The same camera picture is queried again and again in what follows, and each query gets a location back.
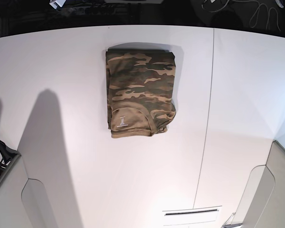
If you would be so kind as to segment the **camouflage T-shirt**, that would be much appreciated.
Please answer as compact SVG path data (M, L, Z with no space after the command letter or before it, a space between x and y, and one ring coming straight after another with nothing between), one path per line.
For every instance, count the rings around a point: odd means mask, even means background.
M175 55L165 50L110 49L105 64L111 136L166 132L176 115L172 102Z

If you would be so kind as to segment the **black power strip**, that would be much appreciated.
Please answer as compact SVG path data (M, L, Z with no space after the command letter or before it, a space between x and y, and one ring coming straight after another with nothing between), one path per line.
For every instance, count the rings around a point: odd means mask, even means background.
M70 15L111 15L114 14L115 8L107 5L99 6L74 6L57 8L56 11L62 16L68 17Z

